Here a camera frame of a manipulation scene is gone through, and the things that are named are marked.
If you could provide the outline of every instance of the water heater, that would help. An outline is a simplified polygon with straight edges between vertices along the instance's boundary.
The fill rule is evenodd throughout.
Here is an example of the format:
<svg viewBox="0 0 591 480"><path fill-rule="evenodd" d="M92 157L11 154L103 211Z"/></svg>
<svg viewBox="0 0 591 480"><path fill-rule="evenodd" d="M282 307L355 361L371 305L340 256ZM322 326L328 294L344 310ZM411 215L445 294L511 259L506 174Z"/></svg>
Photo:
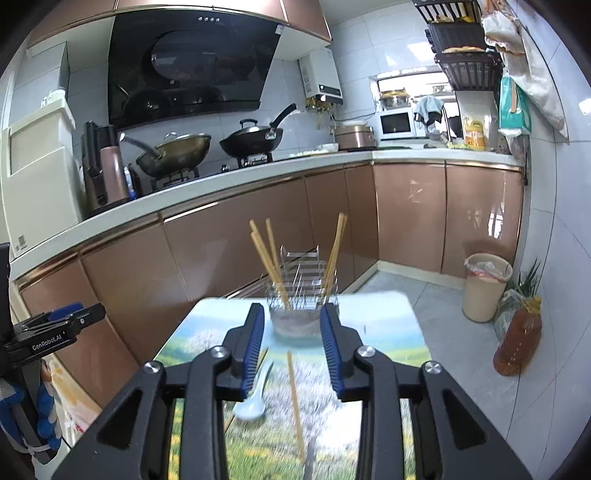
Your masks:
<svg viewBox="0 0 591 480"><path fill-rule="evenodd" d="M317 48L300 58L299 62L306 97L342 105L343 93L330 49Z"/></svg>

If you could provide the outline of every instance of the blue glove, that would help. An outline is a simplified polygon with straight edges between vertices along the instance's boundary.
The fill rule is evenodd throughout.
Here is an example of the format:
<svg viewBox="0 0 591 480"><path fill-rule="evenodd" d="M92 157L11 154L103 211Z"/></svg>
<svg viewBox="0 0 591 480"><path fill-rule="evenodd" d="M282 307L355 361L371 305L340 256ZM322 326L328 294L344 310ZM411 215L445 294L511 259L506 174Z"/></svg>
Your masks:
<svg viewBox="0 0 591 480"><path fill-rule="evenodd" d="M47 441L49 448L57 451L61 445L61 427L57 418L54 395L51 383L41 381L37 391L37 410L39 412L37 433ZM8 434L15 450L21 453L33 453L39 448L33 449L25 443L11 411L11 406L22 402L23 399L24 390L19 385L0 378L0 426Z"/></svg>

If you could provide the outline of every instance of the screw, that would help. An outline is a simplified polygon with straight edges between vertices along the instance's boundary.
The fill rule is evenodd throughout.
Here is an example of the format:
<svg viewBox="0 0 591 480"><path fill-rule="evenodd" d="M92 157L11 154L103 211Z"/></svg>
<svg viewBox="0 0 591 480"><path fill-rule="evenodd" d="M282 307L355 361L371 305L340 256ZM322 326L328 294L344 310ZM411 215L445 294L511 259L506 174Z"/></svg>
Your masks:
<svg viewBox="0 0 591 480"><path fill-rule="evenodd" d="M374 356L375 348L369 345L362 345L357 349L357 353L362 357Z"/></svg>
<svg viewBox="0 0 591 480"><path fill-rule="evenodd" d="M427 362L424 368L428 374L438 375L441 373L441 364L432 360Z"/></svg>
<svg viewBox="0 0 591 480"><path fill-rule="evenodd" d="M156 362L146 362L142 370L147 374L155 374L160 370L160 365Z"/></svg>
<svg viewBox="0 0 591 480"><path fill-rule="evenodd" d="M224 358L225 356L228 355L228 349L224 346L218 345L213 347L209 353L212 354L212 357L214 358Z"/></svg>

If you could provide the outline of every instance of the table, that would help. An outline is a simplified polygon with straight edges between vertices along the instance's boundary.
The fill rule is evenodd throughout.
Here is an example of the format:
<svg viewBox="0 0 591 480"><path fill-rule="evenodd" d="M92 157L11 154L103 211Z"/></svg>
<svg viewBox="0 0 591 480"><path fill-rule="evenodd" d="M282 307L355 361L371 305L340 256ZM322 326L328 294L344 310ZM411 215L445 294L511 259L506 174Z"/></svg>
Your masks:
<svg viewBox="0 0 591 480"><path fill-rule="evenodd" d="M330 386L322 341L284 339L275 334L266 299L203 299L162 347L164 365L191 361L222 343L226 332L244 323L252 303L265 308L261 351L273 368L265 386L265 416L245 423L234 419L226 432L226 453L233 480L352 479L355 477L361 425L361 402L341 403ZM364 344L392 360L419 366L430 359L423 334L405 294L396 291L339 296L340 320L355 328ZM302 465L296 442L287 352L292 351L295 384L306 445ZM408 404L402 404L407 477L414 477L414 451ZM231 404L225 405L229 416ZM178 479L182 406L177 404L171 439L170 480Z"/></svg>

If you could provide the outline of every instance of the chopsticks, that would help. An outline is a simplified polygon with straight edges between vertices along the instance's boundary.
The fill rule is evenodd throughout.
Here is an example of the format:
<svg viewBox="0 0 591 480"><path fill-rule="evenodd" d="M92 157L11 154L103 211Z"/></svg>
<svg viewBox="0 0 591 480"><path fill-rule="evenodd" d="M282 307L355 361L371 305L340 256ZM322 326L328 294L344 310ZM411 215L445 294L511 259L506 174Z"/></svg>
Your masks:
<svg viewBox="0 0 591 480"><path fill-rule="evenodd" d="M336 261L339 257L340 244L343 241L346 225L347 216L341 212L336 224L335 241L333 242L333 248L330 251L329 260L326 264L326 271L324 272L324 278L322 279L322 296L319 300L319 305L322 305L327 297L330 298L330 291L335 281Z"/></svg>
<svg viewBox="0 0 591 480"><path fill-rule="evenodd" d="M269 347L265 348L260 354L259 354L259 360L256 363L256 373L258 373L263 360L265 359L265 356L267 355L267 352L269 351ZM224 422L224 426L223 426L223 431L224 433L226 433L228 431L228 428L230 428L230 425L232 424L234 420L234 413L230 413L230 416L228 417L228 419Z"/></svg>
<svg viewBox="0 0 591 480"><path fill-rule="evenodd" d="M294 376L294 366L293 361L291 359L291 350L287 351L287 371L290 375L290 387L291 387L291 402L293 403L294 408L294 421L295 421L295 435L297 437L297 446L298 450L300 451L300 460L301 463L306 462L306 454L304 452L304 435L301 429L301 421L300 421L300 408L297 404L297 390L296 390L296 381Z"/></svg>
<svg viewBox="0 0 591 480"><path fill-rule="evenodd" d="M274 260L271 259L267 247L265 246L265 242L261 237L261 233L259 229L256 227L256 223L254 220L249 222L251 226L251 239L252 243L254 243L257 253L259 257L261 257L261 262L265 267L265 270L269 274L269 278L275 285L275 288L279 292L279 297L283 302L283 305L286 310L291 310L289 298L287 297L287 292L285 290L285 286L283 285L283 280L281 279L281 268L279 265L279 258L277 257L277 249L275 247L275 236L273 235L273 230L271 228L271 220L267 219L267 232L269 234L269 242L271 244L271 249L273 251Z"/></svg>

